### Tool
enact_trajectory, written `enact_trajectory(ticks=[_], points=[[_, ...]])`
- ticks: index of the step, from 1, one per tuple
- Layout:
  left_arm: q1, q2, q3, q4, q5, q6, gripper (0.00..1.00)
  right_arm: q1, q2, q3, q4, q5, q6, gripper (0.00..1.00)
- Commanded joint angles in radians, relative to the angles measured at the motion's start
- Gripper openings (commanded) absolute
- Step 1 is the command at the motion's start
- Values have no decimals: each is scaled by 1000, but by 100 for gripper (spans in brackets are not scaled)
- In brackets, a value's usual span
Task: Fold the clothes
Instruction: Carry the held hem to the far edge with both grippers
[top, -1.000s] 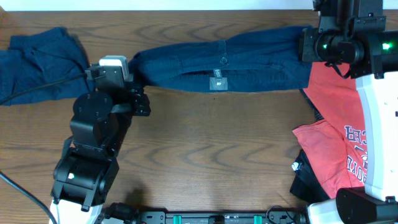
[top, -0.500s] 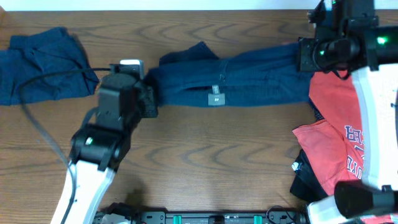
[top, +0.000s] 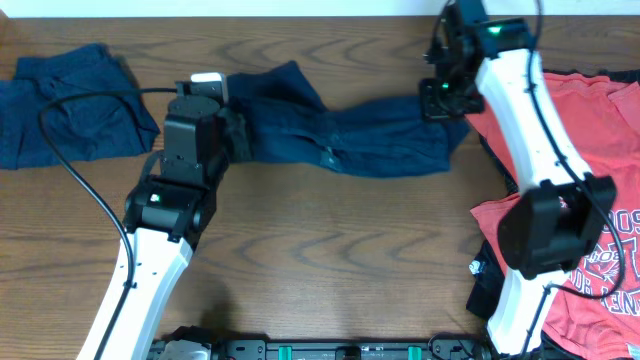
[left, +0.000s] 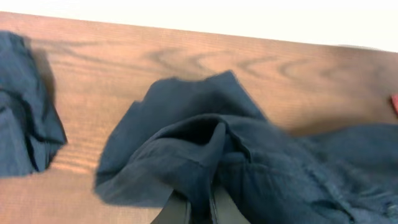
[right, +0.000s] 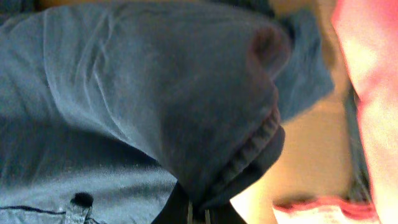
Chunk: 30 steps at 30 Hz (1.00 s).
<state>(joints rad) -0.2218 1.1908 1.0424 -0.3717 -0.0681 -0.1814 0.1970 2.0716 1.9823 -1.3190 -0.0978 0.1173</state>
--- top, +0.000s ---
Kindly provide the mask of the navy blue shorts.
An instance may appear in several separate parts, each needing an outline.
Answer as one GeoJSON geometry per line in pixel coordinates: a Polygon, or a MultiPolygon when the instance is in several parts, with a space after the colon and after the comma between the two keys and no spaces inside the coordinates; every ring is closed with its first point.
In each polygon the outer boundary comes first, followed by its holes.
{"type": "Polygon", "coordinates": [[[227,86],[247,128],[251,153],[243,161],[305,163],[359,177],[422,176],[448,171],[470,131],[462,120],[423,121],[416,96],[331,111],[294,61],[231,75],[227,86]]]}

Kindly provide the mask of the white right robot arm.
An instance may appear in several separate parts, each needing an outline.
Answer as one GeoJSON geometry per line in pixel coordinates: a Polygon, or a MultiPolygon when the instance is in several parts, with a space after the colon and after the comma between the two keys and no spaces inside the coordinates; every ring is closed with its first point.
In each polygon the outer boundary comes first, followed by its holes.
{"type": "Polygon", "coordinates": [[[539,347],[555,296],[613,226],[615,183],[572,144],[545,83],[540,35],[521,18],[491,20],[480,0],[448,1],[425,55],[435,74],[419,85],[427,122],[491,110],[515,169],[519,198],[497,231],[507,271],[487,323],[506,359],[539,347]]]}

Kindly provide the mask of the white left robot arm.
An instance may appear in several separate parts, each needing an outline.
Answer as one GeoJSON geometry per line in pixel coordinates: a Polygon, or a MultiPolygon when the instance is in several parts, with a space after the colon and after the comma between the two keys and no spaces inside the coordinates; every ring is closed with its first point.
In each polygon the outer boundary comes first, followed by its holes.
{"type": "Polygon", "coordinates": [[[218,74],[178,83],[165,118],[165,147],[147,158],[126,199],[127,238],[80,358],[147,356],[170,294],[216,212],[230,163],[223,140],[227,101],[218,74]]]}

